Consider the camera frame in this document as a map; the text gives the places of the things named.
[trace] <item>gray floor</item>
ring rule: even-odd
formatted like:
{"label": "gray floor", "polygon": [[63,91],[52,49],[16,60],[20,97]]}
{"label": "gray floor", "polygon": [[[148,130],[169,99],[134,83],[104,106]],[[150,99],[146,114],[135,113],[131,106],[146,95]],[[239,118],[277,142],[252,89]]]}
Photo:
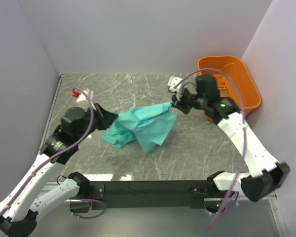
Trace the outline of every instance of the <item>gray floor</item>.
{"label": "gray floor", "polygon": [[[91,216],[98,211],[83,213]],[[37,225],[32,237],[278,237],[270,204],[240,201],[207,230],[213,216],[188,207],[117,208],[99,218],[70,215],[69,204],[58,206]]]}
{"label": "gray floor", "polygon": [[[89,88],[95,92],[93,101],[104,109],[124,112],[170,101],[172,95],[167,89],[170,76],[184,75],[65,75],[49,132],[69,107],[76,106],[71,96],[73,87]],[[219,170],[236,170],[241,156],[228,137],[206,120],[202,111],[191,111],[188,115],[173,111],[177,113],[175,125],[164,145],[153,152],[144,153],[136,142],[123,149],[115,148],[102,140],[105,131],[95,131],[80,145],[80,151],[70,159],[62,174],[79,171],[92,175],[93,180],[188,180],[206,179]]]}

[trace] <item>red object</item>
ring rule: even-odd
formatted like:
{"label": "red object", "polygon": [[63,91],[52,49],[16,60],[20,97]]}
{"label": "red object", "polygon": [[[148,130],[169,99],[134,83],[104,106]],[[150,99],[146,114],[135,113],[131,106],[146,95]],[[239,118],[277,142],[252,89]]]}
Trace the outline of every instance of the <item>red object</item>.
{"label": "red object", "polygon": [[80,93],[78,91],[73,91],[71,92],[71,95],[73,95],[74,97],[78,98]]}

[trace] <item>black base bar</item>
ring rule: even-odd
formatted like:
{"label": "black base bar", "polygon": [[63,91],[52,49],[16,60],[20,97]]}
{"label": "black base bar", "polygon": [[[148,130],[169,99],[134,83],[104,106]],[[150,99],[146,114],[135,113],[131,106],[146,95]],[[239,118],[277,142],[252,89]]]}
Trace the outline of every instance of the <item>black base bar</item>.
{"label": "black base bar", "polygon": [[[218,191],[210,194],[207,185],[207,180],[90,181],[89,183],[92,198],[103,201],[107,208],[177,206],[205,208],[205,198],[221,198],[225,193]],[[92,204],[93,210],[102,208],[98,203]]]}

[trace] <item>white bracket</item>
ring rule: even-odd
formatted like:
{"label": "white bracket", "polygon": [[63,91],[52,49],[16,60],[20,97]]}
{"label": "white bracket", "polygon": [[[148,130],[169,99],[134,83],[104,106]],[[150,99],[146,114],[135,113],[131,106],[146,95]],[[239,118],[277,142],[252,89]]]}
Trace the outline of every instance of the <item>white bracket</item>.
{"label": "white bracket", "polygon": [[[86,89],[84,92],[87,94],[87,96],[92,100],[94,92],[92,90]],[[79,107],[87,110],[90,107],[90,104],[86,97],[83,94],[80,94],[79,97],[76,100]]]}
{"label": "white bracket", "polygon": [[174,88],[174,87],[175,87],[175,86],[176,86],[181,80],[182,80],[182,78],[179,78],[179,77],[170,77],[170,79],[169,79],[169,81],[168,81],[169,91],[170,91],[170,92],[175,92],[175,93],[176,93],[176,98],[177,98],[178,101],[181,100],[184,84],[181,83],[177,88]]}

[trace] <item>orange basket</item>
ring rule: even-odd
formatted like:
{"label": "orange basket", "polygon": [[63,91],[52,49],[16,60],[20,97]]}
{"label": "orange basket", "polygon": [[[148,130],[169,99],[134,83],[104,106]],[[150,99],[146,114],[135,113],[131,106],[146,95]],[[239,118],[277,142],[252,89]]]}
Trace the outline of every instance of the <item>orange basket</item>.
{"label": "orange basket", "polygon": [[[226,73],[236,83],[244,105],[246,115],[261,104],[261,96],[252,80],[244,63],[234,56],[212,56],[204,57],[198,61],[198,68],[215,68]],[[239,98],[236,91],[224,76],[212,71],[205,71],[201,74],[212,74],[217,81],[218,89],[222,97],[230,96],[238,106],[240,106]]]}

